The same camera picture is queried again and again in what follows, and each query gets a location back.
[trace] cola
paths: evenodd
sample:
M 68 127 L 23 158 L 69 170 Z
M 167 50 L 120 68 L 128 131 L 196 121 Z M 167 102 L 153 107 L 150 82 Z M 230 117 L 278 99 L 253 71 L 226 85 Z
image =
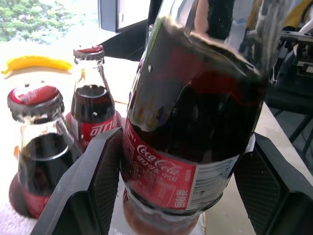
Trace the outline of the cola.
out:
M 219 201 L 265 94 L 256 68 L 221 42 L 187 35 L 169 18 L 155 25 L 131 93 L 121 161 L 131 210 L 154 226 L 160 214 L 187 221 Z
M 84 149 L 98 134 L 117 127 L 114 100 L 104 77 L 102 46 L 74 50 L 77 79 L 67 122 Z
M 81 154 L 77 145 L 56 133 L 38 136 L 21 149 L 18 180 L 31 216 L 39 218 L 59 180 Z

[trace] bottle neck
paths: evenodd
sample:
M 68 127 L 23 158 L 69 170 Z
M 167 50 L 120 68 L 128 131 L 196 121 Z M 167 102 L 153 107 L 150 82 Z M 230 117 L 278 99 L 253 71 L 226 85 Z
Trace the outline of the bottle neck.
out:
M 45 144 L 42 142 L 43 139 L 52 140 L 62 138 L 64 141 L 61 144 L 66 143 L 66 146 L 60 146 L 62 150 L 74 143 L 74 137 L 69 132 L 63 117 L 58 117 L 55 120 L 42 124 L 24 123 L 21 126 L 21 137 L 20 151 L 30 143 L 33 143 L 34 140 L 37 140 L 36 144 L 43 145 Z
M 30 125 L 40 125 L 46 124 L 49 122 L 54 122 L 62 117 L 64 108 L 56 109 L 53 112 L 49 112 L 49 114 L 42 114 L 42 115 L 33 115 L 33 116 L 22 116 L 18 115 L 17 120 L 21 122 L 24 126 Z
M 76 58 L 75 63 L 77 65 L 75 90 L 89 85 L 97 85 L 107 89 L 103 71 L 104 60 L 93 61 Z

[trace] table surface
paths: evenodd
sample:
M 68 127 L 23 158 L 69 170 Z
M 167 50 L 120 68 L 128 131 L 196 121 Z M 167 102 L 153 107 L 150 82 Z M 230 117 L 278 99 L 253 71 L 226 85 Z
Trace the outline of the table surface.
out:
M 126 108 L 129 91 L 131 89 L 138 62 L 128 60 L 106 58 L 105 75 L 115 99 L 115 107 L 122 117 L 126 117 Z M 10 207 L 8 191 L 12 178 L 17 172 L 17 160 L 13 157 L 14 146 L 18 144 L 18 125 L 15 123 L 7 108 L 6 96 L 9 91 L 21 83 L 32 80 L 44 79 L 47 84 L 56 86 L 65 98 L 66 113 L 73 93 L 74 79 L 69 72 L 59 72 L 53 69 L 29 68 L 11 74 L 10 78 L 0 79 L 0 108 L 2 134 L 2 155 L 0 156 L 0 234 L 8 233 L 13 227 L 14 235 L 27 234 L 31 231 L 35 220 L 25 219 L 22 216 L 8 214 Z M 313 185 L 313 177 L 304 165 L 301 158 L 289 142 L 287 136 L 270 112 L 266 104 L 263 105 L 256 132 L 268 137 L 286 158 L 286 160 L 298 169 Z M 205 213 L 207 235 L 254 235 L 255 232 L 248 219 L 244 205 L 237 190 L 234 177 L 231 178 L 228 187 L 224 191 L 222 199 Z

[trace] green foliage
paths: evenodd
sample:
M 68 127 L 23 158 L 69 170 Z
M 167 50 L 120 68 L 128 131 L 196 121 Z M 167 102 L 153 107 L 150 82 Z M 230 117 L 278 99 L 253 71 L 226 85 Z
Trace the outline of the green foliage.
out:
M 66 35 L 74 25 L 74 14 L 55 1 L 0 0 L 0 41 L 18 40 L 49 43 Z

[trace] bottle cap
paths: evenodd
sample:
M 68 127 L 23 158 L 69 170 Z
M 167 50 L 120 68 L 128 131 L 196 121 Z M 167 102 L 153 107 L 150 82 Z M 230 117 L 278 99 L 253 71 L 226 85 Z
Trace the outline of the bottle cap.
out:
M 8 107 L 14 120 L 22 121 L 23 117 L 47 115 L 52 120 L 64 112 L 63 97 L 53 86 L 30 86 L 13 89 L 7 97 Z
M 101 60 L 105 55 L 102 45 L 79 46 L 77 49 L 74 49 L 73 54 L 75 58 L 81 60 Z

